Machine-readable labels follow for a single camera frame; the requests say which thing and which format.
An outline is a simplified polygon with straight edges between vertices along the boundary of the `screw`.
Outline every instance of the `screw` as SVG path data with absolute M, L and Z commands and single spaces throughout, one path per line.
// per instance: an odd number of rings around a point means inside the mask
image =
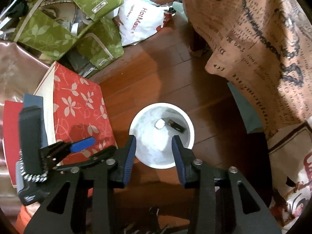
M 107 160 L 106 160 L 106 163 L 107 163 L 108 165 L 112 165 L 112 164 L 114 164 L 115 162 L 116 162 L 115 159 L 107 159 Z
M 201 164 L 202 164 L 202 160 L 201 160 L 201 159 L 194 159 L 194 160 L 193 160 L 193 163 L 194 163 L 195 165 L 201 165 Z
M 78 166 L 74 166 L 71 168 L 71 173 L 77 173 L 79 171 L 79 167 Z
M 229 171 L 231 172 L 231 173 L 237 173 L 237 168 L 236 167 L 234 167 L 234 166 L 231 166 L 230 168 L 229 168 Z

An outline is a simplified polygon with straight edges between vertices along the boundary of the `patterned cloth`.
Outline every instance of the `patterned cloth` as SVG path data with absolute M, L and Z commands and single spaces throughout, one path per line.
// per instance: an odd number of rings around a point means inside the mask
M 311 119 L 281 129 L 268 141 L 272 170 L 271 213 L 286 233 L 312 195 Z
M 116 145 L 99 85 L 56 62 L 53 92 L 56 141 L 73 142 L 93 136 L 96 144 L 63 159 L 85 161 L 99 150 Z

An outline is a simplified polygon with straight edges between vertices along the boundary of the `black gripper frame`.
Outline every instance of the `black gripper frame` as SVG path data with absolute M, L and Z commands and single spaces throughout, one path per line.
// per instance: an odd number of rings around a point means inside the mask
M 33 184 L 46 196 L 24 234 L 84 234 L 90 188 L 92 233 L 115 233 L 113 189 L 129 182 L 135 150 L 130 135 L 124 148 L 110 146 L 85 162 L 51 170 L 45 182 Z
M 239 170 L 196 161 L 177 135 L 172 138 L 172 152 L 180 183 L 195 189 L 188 234 L 281 234 L 269 209 Z

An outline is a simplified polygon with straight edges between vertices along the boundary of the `metal label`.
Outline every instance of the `metal label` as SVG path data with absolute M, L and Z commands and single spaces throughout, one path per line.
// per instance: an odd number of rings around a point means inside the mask
M 101 8 L 103 8 L 108 2 L 106 0 L 101 1 L 98 5 L 96 5 L 93 9 L 92 12 L 95 14 L 97 13 Z
M 100 64 L 99 64 L 99 66 L 102 66 L 105 62 L 107 62 L 108 61 L 108 59 L 104 59 Z

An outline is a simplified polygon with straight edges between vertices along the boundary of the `white plastic bag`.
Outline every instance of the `white plastic bag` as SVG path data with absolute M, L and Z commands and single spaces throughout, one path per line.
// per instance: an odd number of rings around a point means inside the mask
M 122 46 L 137 44 L 163 28 L 171 18 L 165 9 L 142 0 L 124 0 L 116 17 Z

